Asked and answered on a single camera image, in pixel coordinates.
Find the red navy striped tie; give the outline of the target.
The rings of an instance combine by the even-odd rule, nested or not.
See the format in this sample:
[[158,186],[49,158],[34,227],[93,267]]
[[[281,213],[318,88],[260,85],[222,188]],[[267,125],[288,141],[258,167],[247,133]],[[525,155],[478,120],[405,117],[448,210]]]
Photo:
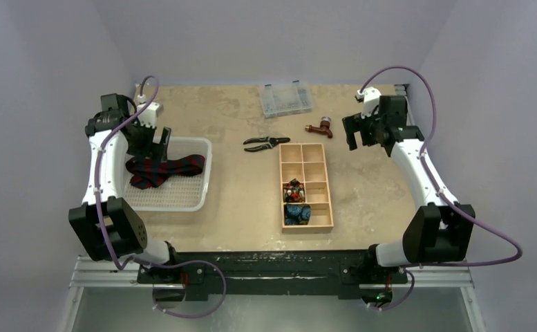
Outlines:
[[132,157],[125,163],[130,184],[140,190],[157,188],[172,176],[197,176],[203,173],[206,158],[192,154],[177,160],[155,161]]

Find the white plastic basket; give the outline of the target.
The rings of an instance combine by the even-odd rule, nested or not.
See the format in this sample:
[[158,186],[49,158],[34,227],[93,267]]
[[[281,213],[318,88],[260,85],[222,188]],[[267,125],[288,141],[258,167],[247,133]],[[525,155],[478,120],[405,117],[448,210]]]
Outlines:
[[124,199],[135,211],[145,212],[196,212],[205,203],[212,163],[212,143],[206,138],[172,136],[167,157],[178,160],[188,155],[205,157],[201,174],[196,176],[170,176],[160,187],[138,189],[130,184],[132,174],[124,172]]

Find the wooden compartment box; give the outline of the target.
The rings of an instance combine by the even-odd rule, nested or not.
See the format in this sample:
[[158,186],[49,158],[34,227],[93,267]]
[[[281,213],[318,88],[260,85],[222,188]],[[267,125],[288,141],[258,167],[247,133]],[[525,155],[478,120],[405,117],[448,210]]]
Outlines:
[[[285,143],[279,146],[282,231],[293,234],[331,232],[335,223],[324,146],[320,143]],[[283,184],[296,178],[305,186],[305,203],[284,203]],[[307,225],[285,225],[284,205],[309,205]]]

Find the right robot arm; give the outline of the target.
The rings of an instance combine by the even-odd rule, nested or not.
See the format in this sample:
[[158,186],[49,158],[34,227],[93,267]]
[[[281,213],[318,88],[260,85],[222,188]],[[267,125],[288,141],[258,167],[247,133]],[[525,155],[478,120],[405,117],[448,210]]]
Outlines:
[[358,93],[360,113],[343,118],[346,142],[358,147],[379,145],[400,168],[417,212],[402,238],[373,246],[374,255],[363,263],[365,276],[382,280],[390,267],[411,264],[440,264],[463,261],[473,224],[461,213],[474,216],[469,204],[461,204],[450,193],[431,161],[426,160],[425,138],[420,129],[407,123],[408,100],[400,95],[381,95],[377,89]]

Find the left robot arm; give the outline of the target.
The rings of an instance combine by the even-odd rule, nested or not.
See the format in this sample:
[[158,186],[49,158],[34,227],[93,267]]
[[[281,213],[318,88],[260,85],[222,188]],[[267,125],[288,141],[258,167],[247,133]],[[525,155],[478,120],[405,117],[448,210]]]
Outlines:
[[148,236],[143,220],[124,198],[126,158],[164,162],[171,130],[165,127],[154,140],[157,117],[163,106],[137,102],[116,93],[101,97],[102,109],[87,123],[84,132],[91,150],[86,192],[79,207],[68,212],[68,221],[89,257],[95,261],[131,259],[154,266],[165,283],[176,281],[181,264],[173,259],[171,245]]

